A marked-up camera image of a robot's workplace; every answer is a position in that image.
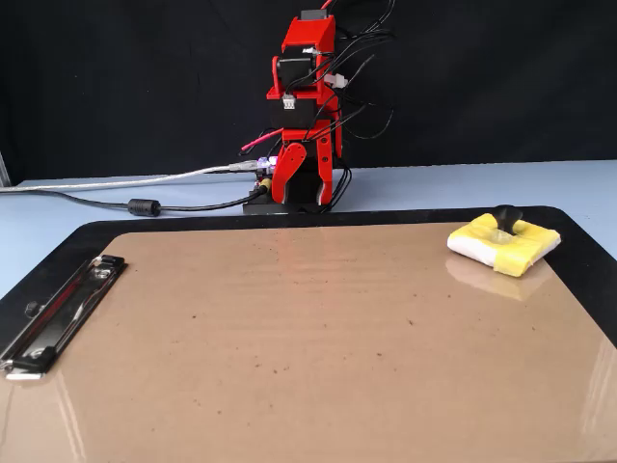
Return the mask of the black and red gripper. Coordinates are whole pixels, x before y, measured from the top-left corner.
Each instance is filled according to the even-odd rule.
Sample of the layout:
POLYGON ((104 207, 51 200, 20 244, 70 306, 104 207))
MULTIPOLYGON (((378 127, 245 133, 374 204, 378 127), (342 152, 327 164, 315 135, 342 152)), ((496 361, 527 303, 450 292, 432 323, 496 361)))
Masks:
POLYGON ((333 195, 333 154, 342 156, 342 128, 339 124, 342 110, 338 96, 327 95, 319 99, 284 95, 280 99, 268 97, 268 101, 272 125, 281 130, 276 151, 279 157, 272 176, 273 200, 286 204, 298 203, 305 198, 308 181, 301 167, 307 158, 307 150, 302 143, 316 141, 317 171, 321 180, 317 204, 329 204, 333 195))

